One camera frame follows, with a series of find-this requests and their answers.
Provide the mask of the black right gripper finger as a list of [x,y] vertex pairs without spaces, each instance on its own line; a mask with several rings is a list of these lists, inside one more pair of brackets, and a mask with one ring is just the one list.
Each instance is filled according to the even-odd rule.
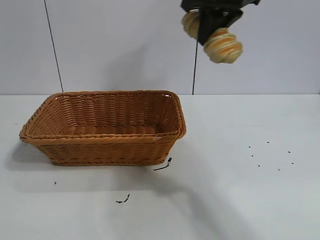
[[229,28],[242,16],[243,11],[240,9],[221,10],[217,14],[217,22],[215,24],[215,28]]
[[213,8],[201,8],[197,41],[203,46],[210,35],[217,29],[217,11]]

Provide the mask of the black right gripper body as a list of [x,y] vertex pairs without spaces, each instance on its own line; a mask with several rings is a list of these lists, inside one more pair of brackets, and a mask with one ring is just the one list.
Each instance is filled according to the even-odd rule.
[[254,4],[258,5],[260,0],[182,0],[181,8],[185,12],[201,8],[216,8],[224,10],[238,10]]

